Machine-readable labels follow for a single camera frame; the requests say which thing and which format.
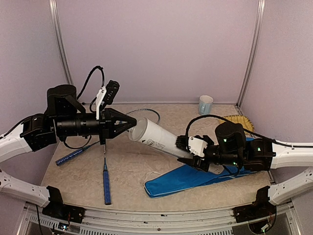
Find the white shuttlecock tube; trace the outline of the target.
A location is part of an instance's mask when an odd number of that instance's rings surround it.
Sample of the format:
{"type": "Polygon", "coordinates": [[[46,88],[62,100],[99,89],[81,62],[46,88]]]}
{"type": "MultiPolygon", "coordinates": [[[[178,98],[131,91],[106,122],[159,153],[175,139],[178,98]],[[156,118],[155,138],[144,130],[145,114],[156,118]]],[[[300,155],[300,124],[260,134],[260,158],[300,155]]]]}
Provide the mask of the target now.
{"type": "Polygon", "coordinates": [[[129,130],[129,139],[176,158],[193,158],[190,153],[176,147],[177,136],[145,117],[137,119],[137,125],[129,130]]]}

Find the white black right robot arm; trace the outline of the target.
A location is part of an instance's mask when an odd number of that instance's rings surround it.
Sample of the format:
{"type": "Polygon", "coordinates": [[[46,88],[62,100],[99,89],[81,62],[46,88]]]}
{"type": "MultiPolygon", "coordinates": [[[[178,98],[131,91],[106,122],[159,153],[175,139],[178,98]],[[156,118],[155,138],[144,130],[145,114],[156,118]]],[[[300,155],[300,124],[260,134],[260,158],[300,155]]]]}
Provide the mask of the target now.
{"type": "Polygon", "coordinates": [[[234,166],[252,172],[307,167],[284,182],[259,189],[256,202],[250,206],[254,217],[267,212],[269,203],[279,205],[313,188],[312,143],[283,143],[266,137],[247,141],[245,132],[239,123],[224,122],[215,129],[218,144],[214,144],[209,136],[178,136],[176,147],[192,155],[191,158],[179,158],[179,161],[204,172],[208,172],[211,165],[234,166]]]}

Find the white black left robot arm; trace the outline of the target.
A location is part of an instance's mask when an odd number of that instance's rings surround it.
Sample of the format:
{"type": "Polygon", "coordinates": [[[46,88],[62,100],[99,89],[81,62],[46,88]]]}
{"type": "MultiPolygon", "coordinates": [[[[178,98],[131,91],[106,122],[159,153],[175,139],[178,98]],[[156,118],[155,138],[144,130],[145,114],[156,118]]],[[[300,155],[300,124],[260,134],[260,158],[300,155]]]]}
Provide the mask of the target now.
{"type": "Polygon", "coordinates": [[[76,87],[59,85],[47,90],[47,109],[21,120],[0,137],[0,161],[5,162],[24,153],[36,152],[68,137],[81,136],[90,140],[97,136],[100,144],[135,127],[135,118],[111,105],[119,84],[110,81],[96,96],[96,112],[88,113],[77,100],[76,87]]]}

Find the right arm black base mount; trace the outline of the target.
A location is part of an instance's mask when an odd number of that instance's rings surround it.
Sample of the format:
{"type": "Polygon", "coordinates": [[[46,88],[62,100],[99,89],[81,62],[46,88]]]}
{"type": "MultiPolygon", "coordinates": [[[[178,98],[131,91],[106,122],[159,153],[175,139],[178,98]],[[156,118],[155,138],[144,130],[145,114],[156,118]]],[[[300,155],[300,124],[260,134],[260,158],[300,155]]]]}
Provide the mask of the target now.
{"type": "Polygon", "coordinates": [[[269,202],[269,188],[270,186],[265,186],[258,189],[256,199],[251,204],[233,208],[237,223],[263,218],[277,212],[276,206],[269,202]]]}

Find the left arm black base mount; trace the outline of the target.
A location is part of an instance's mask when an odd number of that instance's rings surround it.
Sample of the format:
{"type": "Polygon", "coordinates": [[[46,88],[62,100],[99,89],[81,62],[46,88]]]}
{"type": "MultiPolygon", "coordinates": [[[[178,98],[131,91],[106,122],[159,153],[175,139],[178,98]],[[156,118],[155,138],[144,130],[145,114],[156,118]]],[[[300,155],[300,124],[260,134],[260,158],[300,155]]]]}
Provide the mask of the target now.
{"type": "Polygon", "coordinates": [[[55,187],[47,186],[46,189],[49,192],[48,205],[43,207],[42,214],[68,222],[82,223],[85,208],[65,204],[60,190],[55,187]]]}

